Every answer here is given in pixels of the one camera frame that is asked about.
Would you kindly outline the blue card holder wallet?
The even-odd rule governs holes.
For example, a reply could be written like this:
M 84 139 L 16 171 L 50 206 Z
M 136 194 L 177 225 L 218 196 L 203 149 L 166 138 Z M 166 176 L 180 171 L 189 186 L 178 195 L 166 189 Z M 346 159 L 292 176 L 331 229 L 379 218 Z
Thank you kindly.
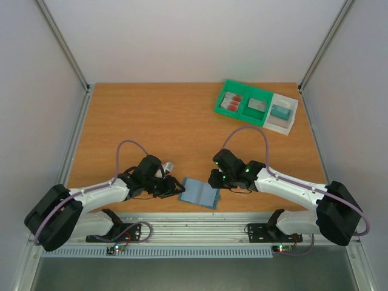
M 207 182 L 185 177 L 185 191 L 178 195 L 178 201 L 215 210 L 221 199 L 220 189 L 213 189 Z

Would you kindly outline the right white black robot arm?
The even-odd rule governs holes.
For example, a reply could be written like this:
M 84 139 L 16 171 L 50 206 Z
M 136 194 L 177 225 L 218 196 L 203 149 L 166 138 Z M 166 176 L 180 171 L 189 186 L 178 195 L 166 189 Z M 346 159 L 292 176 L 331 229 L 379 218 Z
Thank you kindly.
M 213 162 L 217 168 L 208 180 L 212 188 L 269 193 L 305 208 L 303 212 L 276 210 L 267 222 L 272 239 L 278 241 L 294 233 L 320 234 L 338 246 L 348 246 L 355 236 L 362 210 L 342 183 L 324 185 L 296 179 L 258 161 L 244 163 L 227 149 L 220 150 Z

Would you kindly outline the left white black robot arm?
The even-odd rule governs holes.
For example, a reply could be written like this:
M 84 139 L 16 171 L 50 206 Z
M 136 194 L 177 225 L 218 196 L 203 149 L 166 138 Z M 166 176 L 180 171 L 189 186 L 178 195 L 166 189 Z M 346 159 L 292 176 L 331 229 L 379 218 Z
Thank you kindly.
M 104 243 L 123 243 L 130 239 L 129 229 L 106 206 L 135 199 L 142 192 L 152 198 L 168 198 L 185 191 L 172 175 L 173 164 L 147 155 L 137 166 L 117 174 L 113 179 L 80 189 L 57 184 L 49 189 L 24 219 L 34 236 L 34 244 L 51 252 L 69 239 L 88 238 Z

